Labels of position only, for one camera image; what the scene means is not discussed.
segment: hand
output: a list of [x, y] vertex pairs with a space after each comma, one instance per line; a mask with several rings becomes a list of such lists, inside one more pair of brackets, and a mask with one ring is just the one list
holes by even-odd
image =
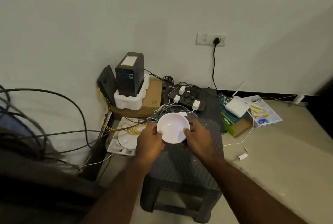
[[152, 163], [165, 147], [162, 131], [156, 132], [156, 126], [157, 123], [146, 126], [138, 136], [136, 145], [135, 160], [143, 166], [146, 173], [150, 171]]
[[210, 132], [197, 120], [189, 123], [194, 126], [194, 130], [191, 132], [188, 128], [184, 128], [184, 134], [190, 151], [201, 161], [216, 156]]

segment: black baseboard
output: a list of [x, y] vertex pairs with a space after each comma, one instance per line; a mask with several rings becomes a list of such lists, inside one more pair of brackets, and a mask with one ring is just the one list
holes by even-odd
[[[219, 92], [222, 92], [227, 97], [231, 97], [235, 91], [219, 90]], [[239, 96], [241, 98], [254, 96], [254, 95], [259, 95], [263, 99], [267, 99], [267, 100], [281, 99], [282, 101], [293, 101], [295, 99], [295, 97], [297, 96], [297, 94], [295, 94], [295, 96], [293, 96], [293, 94], [282, 94], [282, 93], [244, 92], [244, 91], [237, 92], [237, 96]], [[320, 98], [321, 98], [320, 96], [306, 95], [304, 97], [304, 99], [302, 100], [302, 102], [311, 103], [313, 101], [320, 100]]]

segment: white styrofoam packaging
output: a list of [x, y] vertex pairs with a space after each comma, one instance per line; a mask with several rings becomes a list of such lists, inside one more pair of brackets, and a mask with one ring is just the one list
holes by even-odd
[[116, 90], [116, 92], [113, 95], [116, 107], [120, 109], [129, 108], [134, 111], [139, 110], [142, 106], [142, 100], [146, 96], [146, 90], [148, 89], [148, 87], [149, 87], [149, 74], [145, 73], [144, 82], [136, 97], [131, 97], [131, 96], [127, 97], [125, 95], [119, 95], [119, 91]]
[[254, 118], [254, 126], [256, 128], [276, 124], [276, 123], [282, 121], [280, 116], [278, 116], [277, 113], [274, 112], [274, 110], [268, 104], [266, 104], [266, 102], [263, 99], [260, 98], [260, 96], [255, 95], [255, 96], [250, 96], [250, 97], [246, 97], [246, 98], [242, 98], [242, 99], [245, 102], [247, 102], [249, 105], [251, 105], [251, 103], [253, 101], [255, 101], [255, 102], [253, 102], [253, 105], [258, 104], [261, 108], [263, 108], [265, 110], [266, 113], [269, 114], [269, 117]]

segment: white access point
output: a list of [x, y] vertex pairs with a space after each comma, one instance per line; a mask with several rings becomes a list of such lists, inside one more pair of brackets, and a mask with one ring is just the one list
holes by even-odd
[[237, 116], [238, 118], [242, 117], [244, 113], [250, 108], [250, 105], [247, 104], [242, 98], [236, 96], [230, 100], [224, 106], [229, 112]]

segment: stool leg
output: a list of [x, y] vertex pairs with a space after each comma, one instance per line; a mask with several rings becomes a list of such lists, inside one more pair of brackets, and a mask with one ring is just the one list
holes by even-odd
[[214, 206], [221, 198], [221, 194], [209, 195], [205, 197], [202, 202], [202, 205], [199, 209], [199, 213], [192, 216], [193, 220], [197, 223], [207, 223], [210, 220], [211, 211], [213, 210]]
[[150, 177], [146, 175], [142, 185], [140, 205], [144, 211], [152, 213], [160, 189], [156, 183], [150, 183], [150, 180]]

